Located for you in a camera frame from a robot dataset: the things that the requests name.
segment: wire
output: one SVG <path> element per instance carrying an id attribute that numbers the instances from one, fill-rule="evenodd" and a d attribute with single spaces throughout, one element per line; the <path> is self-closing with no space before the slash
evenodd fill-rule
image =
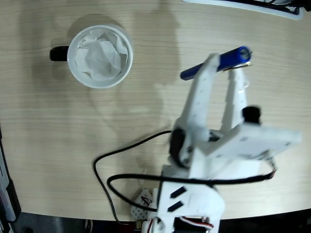
<path id="1" fill-rule="evenodd" d="M 97 158 L 94 160 L 94 162 L 93 162 L 93 171 L 94 171 L 94 173 L 95 173 L 95 176 L 96 176 L 96 178 L 97 178 L 99 184 L 101 185 L 101 187 L 103 188 L 104 192 L 105 192 L 106 195 L 107 195 L 107 198 L 108 198 L 108 200 L 109 200 L 110 207 L 111 207 L 111 210 L 112 210 L 113 217 L 114 217 L 114 219 L 116 220 L 117 223 L 119 223 L 119 224 L 121 224 L 121 225 L 125 225 L 125 224 L 121 223 L 121 222 L 119 221 L 119 219 L 118 219 L 118 216 L 117 216 L 117 213 L 116 213 L 116 209 L 115 209 L 115 206 L 114 206 L 113 201 L 112 201 L 112 199 L 111 199 L 111 196 L 110 196 L 110 194 L 109 194 L 107 188 L 105 187 L 103 181 L 101 180 L 101 177 L 99 176 L 99 173 L 98 173 L 98 171 L 97 171 L 97 167 L 96 167 L 97 163 L 98 163 L 100 160 L 102 160 L 103 158 L 106 158 L 106 157 L 108 157 L 108 156 L 110 156 L 110 155 L 114 155 L 114 154 L 118 154 L 118 153 L 124 152 L 124 151 L 126 151 L 126 150 L 130 150 L 130 149 L 132 149 L 132 148 L 134 148 L 134 147 L 137 147 L 137 146 L 139 146 L 139 145 L 141 145 L 141 144 L 143 144 L 143 143 L 145 143 L 145 142 L 148 142 L 148 141 L 150 141 L 150 140 L 152 140 L 152 139 L 154 139 L 154 138 L 156 138 L 156 137 L 159 137 L 159 136 L 161 136 L 161 135 L 164 135 L 164 134 L 167 134 L 167 133 L 171 133 L 171 132 L 172 132 L 171 130 L 166 130 L 166 131 L 162 131 L 162 132 L 156 133 L 156 134 L 154 134 L 154 135 L 152 135 L 152 136 L 150 136 L 150 137 L 147 137 L 146 139 L 144 139 L 144 140 L 142 140 L 142 141 L 140 141 L 140 142 L 134 143 L 134 144 L 132 144 L 132 145 L 130 145 L 130 146 L 128 146 L 128 147 L 122 148 L 122 149 L 120 149 L 120 150 L 115 150 L 115 151 L 109 152 L 109 153 L 107 153 L 107 154 L 103 154 L 103 155 L 97 157 Z"/>
<path id="2" fill-rule="evenodd" d="M 236 180 L 199 180 L 199 179 L 183 179 L 183 178 L 175 178 L 175 177 L 164 177 L 164 176 L 154 176 L 154 175 L 144 175 L 144 174 L 118 174 L 114 176 L 110 176 L 107 179 L 107 186 L 111 189 L 111 191 L 116 194 L 119 198 L 121 198 L 123 201 L 127 202 L 130 205 L 133 205 L 137 208 L 156 212 L 157 209 L 146 207 L 140 204 L 137 204 L 124 195 L 122 195 L 118 190 L 116 190 L 111 182 L 119 179 L 145 179 L 145 180 L 151 180 L 151 181 L 160 181 L 160 182 L 175 182 L 175 183 L 190 183 L 190 184 L 205 184 L 205 185 L 227 185 L 227 184 L 242 184 L 242 183 L 255 183 L 255 182 L 261 182 L 264 180 L 269 180 L 273 178 L 276 170 L 272 170 L 269 174 L 266 175 L 258 175 L 258 176 L 252 176 L 244 179 L 236 179 Z"/>
<path id="3" fill-rule="evenodd" d="M 142 199 L 142 201 L 147 205 L 149 206 L 150 203 L 148 202 L 148 199 L 146 199 L 146 197 L 140 197 Z"/>
<path id="4" fill-rule="evenodd" d="M 102 160 L 105 157 L 108 157 L 110 155 L 114 155 L 117 153 L 121 153 L 124 152 L 126 150 L 130 150 L 132 148 L 135 148 L 141 144 L 144 144 L 158 136 L 167 134 L 167 133 L 171 133 L 172 131 L 167 130 L 167 131 L 162 131 L 159 133 L 156 133 L 140 142 L 134 143 L 128 147 L 119 149 L 119 150 L 115 150 L 112 152 L 109 152 L 107 154 L 101 155 L 98 158 L 96 158 L 93 162 L 93 170 L 95 173 L 95 176 L 98 180 L 98 182 L 100 183 L 100 185 L 102 186 L 104 192 L 107 195 L 107 198 L 110 202 L 110 207 L 113 213 L 113 216 L 115 218 L 115 220 L 119 223 L 124 225 L 123 223 L 121 223 L 117 217 L 116 214 L 116 210 L 113 204 L 113 201 L 111 199 L 111 196 L 107 190 L 107 188 L 105 187 L 103 181 L 101 180 L 101 177 L 99 176 L 99 173 L 97 171 L 97 163 Z M 145 179 L 145 180 L 152 180 L 152 181 L 160 181 L 160 182 L 175 182 L 175 183 L 190 183 L 190 184 L 206 184 L 206 185 L 226 185 L 226 184 L 242 184 L 242 183 L 254 183 L 254 182 L 261 182 L 264 180 L 269 180 L 271 178 L 273 178 L 274 174 L 275 174 L 276 170 L 273 169 L 272 172 L 270 172 L 269 174 L 266 175 L 259 175 L 259 176 L 254 176 L 254 177 L 248 177 L 245 179 L 237 179 L 237 180 L 197 180 L 197 179 L 182 179 L 182 178 L 174 178 L 174 177 L 163 177 L 163 176 L 154 176 L 154 175 L 144 175 L 144 174 L 118 174 L 118 175 L 114 175 L 111 176 L 107 179 L 107 186 L 111 189 L 111 191 L 113 193 L 115 193 L 119 198 L 121 198 L 123 201 L 127 202 L 130 205 L 133 205 L 137 208 L 143 209 L 143 210 L 147 210 L 147 211 L 151 211 L 151 212 L 156 212 L 157 209 L 155 208 L 150 208 L 150 207 L 146 207 L 143 205 L 140 205 L 138 203 L 135 203 L 133 201 L 131 201 L 130 199 L 128 199 L 127 197 L 123 196 L 119 191 L 117 191 L 111 184 L 111 182 L 113 182 L 114 180 L 118 180 L 118 179 Z"/>
<path id="5" fill-rule="evenodd" d="M 212 230 L 214 228 L 214 226 L 210 223 L 207 223 L 207 222 L 194 222 L 190 219 L 187 219 L 185 217 L 179 217 L 180 220 L 182 220 L 183 222 L 186 222 L 192 226 L 197 226 L 197 227 L 205 227 L 209 230 Z"/>
<path id="6" fill-rule="evenodd" d="M 149 224 L 148 224 L 148 228 L 147 228 L 147 232 L 146 232 L 146 233 L 149 233 L 149 232 L 150 232 L 152 223 L 153 223 L 153 219 L 151 218 L 150 221 L 149 221 Z"/>

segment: wooden table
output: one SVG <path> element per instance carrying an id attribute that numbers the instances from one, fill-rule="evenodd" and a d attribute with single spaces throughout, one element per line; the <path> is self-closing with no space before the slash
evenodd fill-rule
<path id="1" fill-rule="evenodd" d="M 24 212 L 113 219 L 92 171 L 100 154 L 171 129 L 191 82 L 179 73 L 211 52 L 254 51 L 245 69 L 250 104 L 264 125 L 300 130 L 304 141 L 277 157 L 271 181 L 222 186 L 224 218 L 311 207 L 311 14 L 301 21 L 181 0 L 5 0 L 0 8 L 0 122 L 10 174 Z M 133 67 L 108 90 L 90 89 L 49 50 L 90 25 L 117 23 L 132 36 Z M 219 128 L 227 74 L 214 83 L 208 126 Z M 100 162 L 104 180 L 123 172 L 159 174 L 167 136 Z M 262 166 L 261 172 L 268 168 Z M 116 182 L 132 198 L 156 183 Z M 129 206 L 113 196 L 119 218 Z"/>

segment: white mug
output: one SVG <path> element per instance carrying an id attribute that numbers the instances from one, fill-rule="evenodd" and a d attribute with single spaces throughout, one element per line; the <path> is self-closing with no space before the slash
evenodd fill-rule
<path id="1" fill-rule="evenodd" d="M 78 44 L 80 40 L 90 31 L 95 29 L 104 29 L 108 31 L 112 31 L 121 37 L 124 40 L 124 43 L 127 46 L 128 50 L 128 59 L 124 69 L 114 78 L 104 81 L 98 81 L 92 79 L 88 74 L 80 72 L 77 68 L 77 65 L 74 61 Z M 69 69 L 73 76 L 82 84 L 92 88 L 109 88 L 120 83 L 129 73 L 132 64 L 133 64 L 133 44 L 130 35 L 128 32 L 114 24 L 106 24 L 106 25 L 95 25 L 88 28 L 83 29 L 79 32 L 71 41 L 69 46 L 58 46 L 50 50 L 50 59 L 54 62 L 68 62 Z"/>

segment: red wire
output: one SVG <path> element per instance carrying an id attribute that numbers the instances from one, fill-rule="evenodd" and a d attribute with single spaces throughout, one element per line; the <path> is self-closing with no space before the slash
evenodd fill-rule
<path id="1" fill-rule="evenodd" d="M 149 222 L 149 225 L 148 225 L 148 229 L 147 229 L 147 233 L 150 232 L 150 228 L 151 228 L 152 222 L 153 222 L 153 219 L 150 219 L 150 222 Z"/>
<path id="2" fill-rule="evenodd" d="M 187 218 L 187 217 L 184 217 L 186 220 L 190 221 L 190 222 L 193 222 L 193 223 L 196 223 L 196 224 L 202 224 L 202 225 L 206 225 L 206 226 L 209 226 L 211 228 L 214 228 L 214 225 L 213 224 L 210 224 L 210 223 L 207 223 L 207 222 L 195 222 L 195 221 L 192 221 L 191 219 Z"/>
<path id="3" fill-rule="evenodd" d="M 147 206 L 149 206 L 149 203 L 148 203 L 148 201 L 145 198 L 141 197 L 141 199 Z"/>
<path id="4" fill-rule="evenodd" d="M 142 196 L 142 197 L 141 197 L 141 199 L 145 199 L 147 202 L 149 202 L 149 203 L 150 203 L 149 198 L 147 198 L 146 196 Z"/>

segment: black cable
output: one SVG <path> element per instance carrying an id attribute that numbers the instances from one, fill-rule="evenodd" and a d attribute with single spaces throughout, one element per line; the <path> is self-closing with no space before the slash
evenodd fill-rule
<path id="1" fill-rule="evenodd" d="M 98 173 L 97 168 L 96 168 L 96 164 L 100 160 L 105 158 L 105 157 L 108 157 L 110 155 L 114 155 L 114 154 L 117 154 L 117 153 L 121 153 L 121 152 L 124 152 L 126 150 L 130 150 L 130 149 L 132 149 L 134 147 L 137 147 L 137 146 L 139 146 L 141 144 L 144 144 L 145 142 L 148 142 L 149 140 L 152 140 L 152 139 L 154 139 L 154 138 L 156 138 L 158 136 L 161 136 L 161 135 L 164 135 L 164 134 L 167 134 L 167 133 L 171 133 L 171 132 L 172 131 L 167 130 L 167 131 L 162 131 L 162 132 L 156 133 L 156 134 L 154 134 L 154 135 L 152 135 L 152 136 L 150 136 L 150 137 L 148 137 L 148 138 L 146 138 L 146 139 L 144 139 L 144 140 L 142 140 L 140 142 L 137 142 L 137 143 L 135 143 L 133 145 L 130 145 L 130 146 L 125 147 L 125 148 L 122 148 L 120 150 L 115 150 L 115 151 L 112 151 L 110 153 L 101 155 L 101 156 L 97 157 L 94 160 L 94 162 L 93 162 L 94 173 L 96 175 L 96 178 L 97 178 L 98 182 L 100 183 L 100 185 L 102 186 L 103 190 L 105 191 L 105 193 L 106 193 L 106 195 L 108 197 L 108 200 L 110 202 L 110 206 L 111 206 L 111 210 L 112 210 L 113 216 L 114 216 L 115 220 L 119 224 L 122 224 L 122 223 L 119 221 L 119 219 L 117 217 L 113 201 L 111 199 L 111 196 L 110 196 L 107 188 L 105 187 L 103 181 L 101 180 L 101 178 L 99 176 L 99 173 Z M 206 184 L 206 185 L 211 185 L 211 184 L 212 185 L 226 185 L 226 184 L 242 184 L 242 183 L 261 182 L 261 181 L 273 178 L 274 173 L 275 173 L 275 170 L 273 170 L 272 172 L 270 172 L 269 174 L 266 174 L 266 175 L 259 175 L 259 176 L 248 177 L 248 178 L 245 178 L 245 179 L 236 179 L 236 180 L 197 180 L 197 179 L 182 179 L 182 178 L 153 176 L 153 175 L 143 175 L 143 174 L 118 174 L 118 175 L 114 175 L 114 176 L 109 177 L 107 179 L 107 185 L 111 189 L 112 192 L 114 192 L 119 198 L 121 198 L 125 202 L 129 203 L 130 205 L 133 205 L 133 206 L 135 206 L 137 208 L 140 208 L 140 209 L 143 209 L 143 210 L 156 212 L 157 209 L 146 207 L 146 206 L 143 206 L 143 205 L 139 205 L 139 204 L 131 201 L 127 197 L 123 196 L 121 193 L 119 193 L 111 185 L 111 182 L 114 181 L 114 180 L 118 180 L 118 179 L 145 179 L 145 180 L 160 181 L 160 182 L 176 182 L 176 183 Z"/>
<path id="2" fill-rule="evenodd" d="M 183 178 L 174 178 L 174 177 L 164 177 L 164 176 L 153 176 L 153 175 L 144 175 L 144 174 L 118 174 L 114 176 L 110 176 L 107 179 L 107 185 L 111 189 L 114 194 L 116 194 L 119 198 L 123 201 L 127 202 L 130 205 L 133 205 L 137 208 L 156 212 L 157 209 L 146 207 L 140 204 L 137 204 L 127 197 L 123 196 L 119 193 L 112 185 L 111 182 L 119 179 L 144 179 L 144 180 L 151 180 L 151 181 L 160 181 L 160 182 L 175 182 L 175 183 L 190 183 L 190 184 L 205 184 L 205 185 L 227 185 L 227 184 L 242 184 L 242 183 L 254 183 L 254 182 L 261 182 L 264 180 L 269 180 L 273 178 L 275 174 L 275 170 L 270 172 L 266 175 L 259 175 L 248 177 L 244 179 L 236 179 L 236 180 L 197 180 L 197 179 L 183 179 Z"/>
<path id="3" fill-rule="evenodd" d="M 110 194 L 109 194 L 107 188 L 105 187 L 103 181 L 101 180 L 101 177 L 100 177 L 99 174 L 98 174 L 98 171 L 97 171 L 97 168 L 96 168 L 96 164 L 97 164 L 100 160 L 102 160 L 103 158 L 106 158 L 106 157 L 108 157 L 108 156 L 110 156 L 110 155 L 114 155 L 114 154 L 118 154 L 118 153 L 124 152 L 124 151 L 126 151 L 126 150 L 130 150 L 130 149 L 132 149 L 132 148 L 134 148 L 134 147 L 137 147 L 137 146 L 139 146 L 139 145 L 141 145 L 141 144 L 143 144 L 143 143 L 145 143 L 145 142 L 148 142 L 148 141 L 151 140 L 151 139 L 154 139 L 154 138 L 156 138 L 156 137 L 159 137 L 159 136 L 161 136 L 161 135 L 164 135 L 164 134 L 167 134 L 167 133 L 171 133 L 171 132 L 172 132 L 171 130 L 166 130 L 166 131 L 162 131 L 162 132 L 156 133 L 156 134 L 154 134 L 154 135 L 152 135 L 152 136 L 150 136 L 150 137 L 147 137 L 146 139 L 144 139 L 144 140 L 142 140 L 142 141 L 140 141 L 140 142 L 134 143 L 134 144 L 132 144 L 132 145 L 130 145 L 130 146 L 128 146 L 128 147 L 122 148 L 122 149 L 120 149 L 120 150 L 115 150 L 115 151 L 109 152 L 109 153 L 107 153 L 107 154 L 103 154 L 103 155 L 97 157 L 97 158 L 94 160 L 94 162 L 93 162 L 93 170 L 94 170 L 95 176 L 96 176 L 96 178 L 97 178 L 99 184 L 102 186 L 103 190 L 105 191 L 105 193 L 106 193 L 106 195 L 107 195 L 107 198 L 108 198 L 108 200 L 109 200 L 109 202 L 110 202 L 110 207 L 111 207 L 111 210 L 112 210 L 113 217 L 115 218 L 115 220 L 116 220 L 119 224 L 124 225 L 124 224 L 121 223 L 121 222 L 119 221 L 119 219 L 118 219 L 115 206 L 114 206 L 114 204 L 113 204 L 113 201 L 112 201 L 112 199 L 111 199 L 111 196 L 110 196 Z"/>

